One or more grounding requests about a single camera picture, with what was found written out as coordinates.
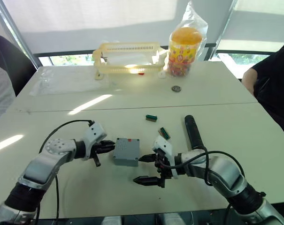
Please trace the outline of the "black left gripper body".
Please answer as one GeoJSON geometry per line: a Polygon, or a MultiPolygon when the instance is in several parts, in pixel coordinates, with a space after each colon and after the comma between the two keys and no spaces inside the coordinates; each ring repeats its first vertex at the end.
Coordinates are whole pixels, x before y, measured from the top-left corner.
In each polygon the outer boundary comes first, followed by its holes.
{"type": "Polygon", "coordinates": [[[103,154],[109,152],[109,141],[104,140],[99,143],[95,143],[91,148],[91,157],[95,157],[97,154],[103,154]]]}

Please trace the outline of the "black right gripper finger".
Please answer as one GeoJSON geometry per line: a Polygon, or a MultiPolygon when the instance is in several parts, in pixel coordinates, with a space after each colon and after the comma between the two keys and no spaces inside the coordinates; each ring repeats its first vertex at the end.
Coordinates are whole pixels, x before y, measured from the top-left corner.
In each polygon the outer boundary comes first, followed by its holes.
{"type": "Polygon", "coordinates": [[[155,162],[156,159],[157,159],[157,155],[154,153],[154,154],[143,155],[138,160],[139,162],[152,163],[152,162],[155,162]]]}
{"type": "Polygon", "coordinates": [[[161,187],[161,179],[158,177],[139,176],[133,179],[133,182],[143,186],[161,187]]]}

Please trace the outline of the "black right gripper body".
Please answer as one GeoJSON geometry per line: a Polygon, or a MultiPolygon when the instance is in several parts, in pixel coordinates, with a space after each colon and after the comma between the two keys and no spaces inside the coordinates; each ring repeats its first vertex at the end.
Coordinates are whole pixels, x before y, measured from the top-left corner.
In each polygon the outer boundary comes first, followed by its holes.
{"type": "Polygon", "coordinates": [[[162,150],[156,151],[154,165],[157,168],[157,172],[160,174],[157,185],[161,188],[165,188],[165,180],[172,178],[172,171],[168,168],[168,166],[170,166],[170,163],[162,150]]]}

